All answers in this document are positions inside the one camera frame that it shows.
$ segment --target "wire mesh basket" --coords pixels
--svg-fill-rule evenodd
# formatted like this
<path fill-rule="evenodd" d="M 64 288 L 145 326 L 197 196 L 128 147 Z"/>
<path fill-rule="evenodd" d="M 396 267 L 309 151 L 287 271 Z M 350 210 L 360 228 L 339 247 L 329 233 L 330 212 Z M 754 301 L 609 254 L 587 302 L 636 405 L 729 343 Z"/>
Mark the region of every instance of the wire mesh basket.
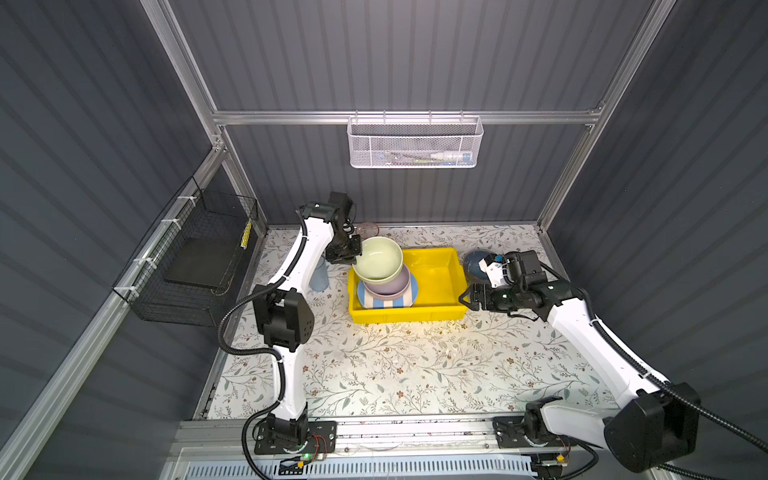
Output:
<path fill-rule="evenodd" d="M 162 220 L 155 247 L 131 261 L 141 264 L 133 282 L 113 290 L 144 320 L 216 326 L 237 301 L 248 267 L 243 258 L 256 244 L 256 205 L 250 197 L 197 190 L 174 219 Z"/>
<path fill-rule="evenodd" d="M 479 117 L 385 114 L 350 117 L 346 132 L 354 168 L 472 168 L 483 128 Z"/>

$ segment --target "blue cup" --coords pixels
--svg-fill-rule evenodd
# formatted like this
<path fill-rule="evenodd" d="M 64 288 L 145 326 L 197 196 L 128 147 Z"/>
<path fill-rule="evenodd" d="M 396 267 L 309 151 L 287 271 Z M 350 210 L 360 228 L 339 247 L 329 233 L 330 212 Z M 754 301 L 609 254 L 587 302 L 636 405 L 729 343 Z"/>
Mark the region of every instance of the blue cup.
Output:
<path fill-rule="evenodd" d="M 316 292 L 322 292 L 328 288 L 328 285 L 330 285 L 328 280 L 328 263 L 326 263 L 326 259 L 320 257 L 320 261 L 312 273 L 312 278 L 310 278 L 310 288 Z"/>

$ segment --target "corrugated metal wall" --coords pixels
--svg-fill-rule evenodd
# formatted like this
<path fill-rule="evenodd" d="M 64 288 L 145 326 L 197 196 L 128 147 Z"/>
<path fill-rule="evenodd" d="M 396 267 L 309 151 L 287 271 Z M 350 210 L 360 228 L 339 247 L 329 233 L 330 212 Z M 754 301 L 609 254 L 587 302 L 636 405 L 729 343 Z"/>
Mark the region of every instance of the corrugated metal wall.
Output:
<path fill-rule="evenodd" d="M 333 190 L 357 219 L 379 222 L 536 220 L 568 161 L 581 125 L 489 125 L 478 166 L 364 170 L 349 165 L 341 126 L 228 127 L 270 223 L 296 223 L 299 205 Z"/>
<path fill-rule="evenodd" d="M 210 144 L 137 2 L 0 2 L 0 79 L 5 443 Z M 129 317 L 28 478 L 148 478 L 210 338 Z"/>
<path fill-rule="evenodd" d="M 768 2 L 678 2 L 549 234 L 606 323 L 768 437 Z M 701 420 L 679 465 L 765 476 Z"/>
<path fill-rule="evenodd" d="M 219 110 L 469 111 L 596 107 L 650 1 L 171 4 Z M 487 126 L 471 171 L 359 171 L 340 127 L 229 129 L 271 224 L 330 187 L 360 220 L 536 220 L 582 131 Z"/>
<path fill-rule="evenodd" d="M 592 108 L 648 0 L 173 0 L 220 110 Z"/>

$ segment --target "yellow plastic bin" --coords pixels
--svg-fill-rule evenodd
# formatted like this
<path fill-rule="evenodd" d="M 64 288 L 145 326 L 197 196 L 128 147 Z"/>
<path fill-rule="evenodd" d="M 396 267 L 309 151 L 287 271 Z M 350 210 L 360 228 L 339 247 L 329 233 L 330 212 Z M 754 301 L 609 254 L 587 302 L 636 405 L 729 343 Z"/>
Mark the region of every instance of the yellow plastic bin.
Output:
<path fill-rule="evenodd" d="M 455 248 L 403 250 L 402 260 L 419 283 L 419 295 L 409 308 L 363 308 L 356 293 L 360 278 L 349 269 L 349 314 L 355 323 L 436 322 L 464 317 L 467 307 L 458 302 L 458 296 L 467 290 L 467 280 Z"/>

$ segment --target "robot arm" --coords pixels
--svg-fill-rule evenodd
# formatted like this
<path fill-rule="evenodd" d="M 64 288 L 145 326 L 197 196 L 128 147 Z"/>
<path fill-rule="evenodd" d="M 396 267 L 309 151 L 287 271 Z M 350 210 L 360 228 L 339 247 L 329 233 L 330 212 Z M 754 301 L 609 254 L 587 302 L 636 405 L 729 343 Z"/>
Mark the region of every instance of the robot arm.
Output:
<path fill-rule="evenodd" d="M 480 261 L 490 285 L 472 284 L 460 301 L 472 310 L 513 314 L 532 309 L 570 341 L 603 379 L 619 409 L 597 409 L 548 397 L 528 403 L 525 434 L 533 443 L 567 435 L 610 449 L 632 472 L 691 453 L 696 445 L 698 416 L 649 380 L 667 378 L 632 352 L 602 320 L 591 315 L 583 291 L 567 280 L 550 281 L 535 251 L 488 255 Z M 603 337 L 613 340 L 614 346 Z M 634 360 L 631 365 L 617 350 Z M 640 374 L 638 368 L 644 369 Z M 687 384 L 676 392 L 698 404 Z"/>
<path fill-rule="evenodd" d="M 304 345 L 312 336 L 315 316 L 304 293 L 323 254 L 330 263 L 352 263 L 360 255 L 360 236 L 350 235 L 352 206 L 346 194 L 333 192 L 327 204 L 304 207 L 300 215 L 306 227 L 306 239 L 303 229 L 300 230 L 288 260 L 270 279 L 270 284 L 284 277 L 295 261 L 292 270 L 274 291 L 253 301 L 259 333 L 264 335 L 264 342 L 280 354 L 285 370 L 283 399 L 266 420 L 267 427 L 284 448 L 302 445 L 308 433 L 301 368 Z M 273 363 L 273 372 L 274 378 L 278 378 L 277 362 Z M 275 397 L 279 388 L 275 382 Z"/>

